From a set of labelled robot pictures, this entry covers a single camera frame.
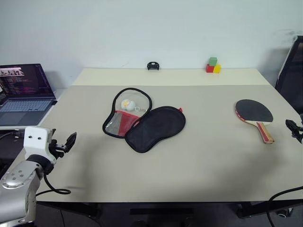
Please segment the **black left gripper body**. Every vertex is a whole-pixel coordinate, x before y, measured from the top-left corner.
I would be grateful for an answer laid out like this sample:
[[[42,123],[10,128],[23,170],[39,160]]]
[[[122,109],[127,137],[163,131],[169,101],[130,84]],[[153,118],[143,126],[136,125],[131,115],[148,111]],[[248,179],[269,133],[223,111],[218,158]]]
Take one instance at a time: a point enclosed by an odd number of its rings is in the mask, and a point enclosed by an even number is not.
[[[62,158],[67,153],[67,146],[63,144],[57,144],[57,140],[52,139],[48,146],[49,152],[55,157],[55,159]]]

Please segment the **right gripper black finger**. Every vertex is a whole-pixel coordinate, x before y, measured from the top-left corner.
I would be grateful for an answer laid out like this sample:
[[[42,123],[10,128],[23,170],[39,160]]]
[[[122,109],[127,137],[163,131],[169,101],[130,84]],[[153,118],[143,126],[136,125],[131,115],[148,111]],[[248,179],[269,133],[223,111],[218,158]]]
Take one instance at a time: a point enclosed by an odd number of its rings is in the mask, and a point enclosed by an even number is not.
[[[286,119],[285,124],[291,132],[299,132],[299,127],[294,121]]]

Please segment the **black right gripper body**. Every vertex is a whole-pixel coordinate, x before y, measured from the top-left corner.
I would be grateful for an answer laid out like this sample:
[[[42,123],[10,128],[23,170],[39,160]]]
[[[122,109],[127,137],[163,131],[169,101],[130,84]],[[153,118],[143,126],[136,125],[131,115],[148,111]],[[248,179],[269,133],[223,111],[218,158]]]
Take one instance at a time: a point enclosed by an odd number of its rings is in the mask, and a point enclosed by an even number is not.
[[[299,127],[293,130],[292,137],[296,138],[301,144],[303,143],[303,128]]]

